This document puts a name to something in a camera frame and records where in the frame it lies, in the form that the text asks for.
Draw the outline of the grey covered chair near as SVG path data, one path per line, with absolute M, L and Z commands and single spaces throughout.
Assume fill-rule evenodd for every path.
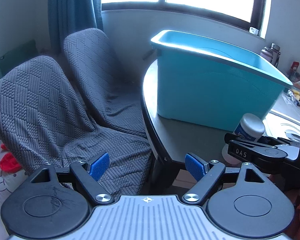
M 145 138 L 100 126 L 59 64 L 38 56 L 0 79 L 0 139 L 32 174 L 45 163 L 68 167 L 108 153 L 100 184 L 115 198 L 140 194 L 151 167 Z

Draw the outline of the white pill bottle blue label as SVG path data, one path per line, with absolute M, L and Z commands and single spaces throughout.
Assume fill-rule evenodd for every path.
M 265 126 L 262 120 L 251 113 L 245 113 L 236 129 L 233 131 L 237 135 L 248 141 L 258 141 L 265 132 Z M 237 165 L 240 161 L 228 154 L 228 144 L 222 148 L 222 156 L 224 160 L 230 165 Z

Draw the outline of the grey covered chair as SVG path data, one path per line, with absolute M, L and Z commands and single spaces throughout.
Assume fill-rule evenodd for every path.
M 70 34 L 63 52 L 94 120 L 103 127 L 146 137 L 141 89 L 127 77 L 106 34 L 96 28 Z
M 140 194 L 151 167 L 145 138 L 100 126 L 59 64 L 38 56 L 0 79 L 0 139 L 32 174 L 45 163 L 68 167 L 108 153 L 100 184 L 115 198 Z

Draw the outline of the blue curtain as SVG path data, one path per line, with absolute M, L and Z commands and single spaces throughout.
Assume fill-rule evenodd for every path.
M 77 31 L 103 30 L 101 0 L 48 0 L 51 49 L 60 54 L 64 39 Z

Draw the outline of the white device on windowsill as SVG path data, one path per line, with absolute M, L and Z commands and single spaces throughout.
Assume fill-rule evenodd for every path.
M 249 28 L 249 33 L 251 33 L 253 35 L 258 35 L 259 30 L 257 28 L 254 28 L 254 27 L 250 27 Z

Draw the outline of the white bin lid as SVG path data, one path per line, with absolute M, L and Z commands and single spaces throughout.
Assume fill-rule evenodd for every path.
M 300 122 L 276 110 L 271 110 L 263 120 L 264 135 L 300 142 Z

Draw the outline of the teal plastic storage bin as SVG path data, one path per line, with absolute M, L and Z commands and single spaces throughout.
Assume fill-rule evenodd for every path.
M 151 39 L 157 51 L 157 113 L 166 119 L 226 131 L 242 116 L 264 119 L 292 86 L 270 62 L 213 38 L 163 30 Z

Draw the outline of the steel thermos bottle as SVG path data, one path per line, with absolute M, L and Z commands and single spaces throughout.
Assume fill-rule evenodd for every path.
M 277 68 L 279 65 L 279 59 L 280 59 L 280 55 L 281 55 L 280 46 L 278 46 L 275 43 L 272 43 L 270 49 L 272 52 L 271 64 Z

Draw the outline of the grey covered chair far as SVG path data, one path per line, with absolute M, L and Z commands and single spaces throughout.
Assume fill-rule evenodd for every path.
M 141 89 L 127 77 L 106 34 L 96 28 L 70 34 L 63 52 L 94 120 L 103 127 L 146 137 Z

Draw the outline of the pink water bottle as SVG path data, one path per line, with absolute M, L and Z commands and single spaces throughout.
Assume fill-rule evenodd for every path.
M 260 55 L 266 59 L 267 61 L 269 61 L 270 63 L 272 63 L 273 60 L 273 52 L 270 48 L 268 47 L 264 47 L 261 51 L 260 51 Z

